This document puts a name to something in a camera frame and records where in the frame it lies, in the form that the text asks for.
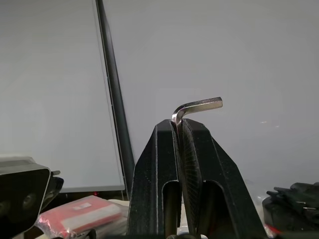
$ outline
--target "gray wall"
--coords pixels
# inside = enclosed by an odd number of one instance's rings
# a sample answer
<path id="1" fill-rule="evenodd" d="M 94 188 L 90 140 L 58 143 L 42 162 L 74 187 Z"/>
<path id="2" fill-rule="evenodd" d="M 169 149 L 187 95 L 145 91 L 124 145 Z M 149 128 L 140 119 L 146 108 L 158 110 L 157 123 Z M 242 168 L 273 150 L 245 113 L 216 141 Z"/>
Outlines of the gray wall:
<path id="1" fill-rule="evenodd" d="M 135 160 L 156 123 L 204 123 L 259 187 L 319 181 L 319 1 L 105 0 Z"/>
<path id="2" fill-rule="evenodd" d="M 0 153 L 60 170 L 68 192 L 124 188 L 94 3 L 0 1 Z"/>

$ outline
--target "white surface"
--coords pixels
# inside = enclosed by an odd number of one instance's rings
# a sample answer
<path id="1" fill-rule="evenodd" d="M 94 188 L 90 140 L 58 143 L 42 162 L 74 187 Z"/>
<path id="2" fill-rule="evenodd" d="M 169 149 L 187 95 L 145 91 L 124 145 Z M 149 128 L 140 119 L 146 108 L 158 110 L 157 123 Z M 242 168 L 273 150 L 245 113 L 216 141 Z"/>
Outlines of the white surface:
<path id="1" fill-rule="evenodd" d="M 260 187 L 319 181 L 319 1 L 105 0 L 135 160 L 181 104 Z"/>
<path id="2" fill-rule="evenodd" d="M 0 153 L 60 170 L 63 191 L 124 188 L 95 1 L 0 1 Z"/>

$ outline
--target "metal rod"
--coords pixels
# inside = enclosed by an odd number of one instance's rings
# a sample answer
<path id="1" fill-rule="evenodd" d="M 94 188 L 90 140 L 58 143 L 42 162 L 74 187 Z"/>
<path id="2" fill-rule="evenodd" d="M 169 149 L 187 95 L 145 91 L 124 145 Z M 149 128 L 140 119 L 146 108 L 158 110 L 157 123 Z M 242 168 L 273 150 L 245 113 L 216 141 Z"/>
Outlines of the metal rod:
<path id="1" fill-rule="evenodd" d="M 217 108 L 221 108 L 221 107 L 223 107 L 223 100 L 220 97 L 190 102 L 190 103 L 186 103 L 186 104 L 178 107 L 174 111 L 174 113 L 171 117 L 171 121 L 176 126 L 178 141 L 182 140 L 182 131 L 183 130 L 182 130 L 181 124 L 182 124 L 183 116 L 191 114 L 191 113 L 208 111 L 208 110 L 217 109 Z"/>
<path id="2" fill-rule="evenodd" d="M 127 190 L 128 198 L 130 199 L 135 163 L 125 117 L 111 32 L 106 19 L 103 0 L 96 0 L 96 6 L 101 30 L 105 67 L 108 75 L 108 85 L 112 102 L 113 118 L 116 129 L 121 165 L 124 174 L 124 183 Z"/>

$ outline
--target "black pole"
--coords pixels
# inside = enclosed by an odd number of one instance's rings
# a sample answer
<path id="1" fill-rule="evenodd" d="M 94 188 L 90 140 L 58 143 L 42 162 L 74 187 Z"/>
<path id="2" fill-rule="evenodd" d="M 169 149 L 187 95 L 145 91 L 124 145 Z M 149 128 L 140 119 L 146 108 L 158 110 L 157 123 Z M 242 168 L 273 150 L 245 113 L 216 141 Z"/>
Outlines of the black pole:
<path id="1" fill-rule="evenodd" d="M 125 118 L 125 111 L 123 106 L 118 71 L 116 67 L 111 32 L 106 19 L 103 0 L 96 0 L 96 6 L 98 10 L 98 19 L 101 30 L 105 67 L 108 75 L 108 85 L 112 102 L 112 111 L 121 158 L 121 165 L 124 174 L 124 182 L 127 195 L 130 199 L 135 163 L 131 148 L 128 126 Z"/>

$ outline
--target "plastic bag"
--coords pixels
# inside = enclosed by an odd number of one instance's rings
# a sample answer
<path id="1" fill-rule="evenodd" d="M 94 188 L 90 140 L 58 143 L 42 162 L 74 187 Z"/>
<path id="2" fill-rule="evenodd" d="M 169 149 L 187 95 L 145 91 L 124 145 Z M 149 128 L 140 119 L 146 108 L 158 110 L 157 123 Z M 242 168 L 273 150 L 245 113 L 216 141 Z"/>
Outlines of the plastic bag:
<path id="1" fill-rule="evenodd" d="M 35 226 L 49 238 L 75 238 L 92 228 L 122 221 L 121 208 L 112 202 L 89 196 L 40 214 Z"/>

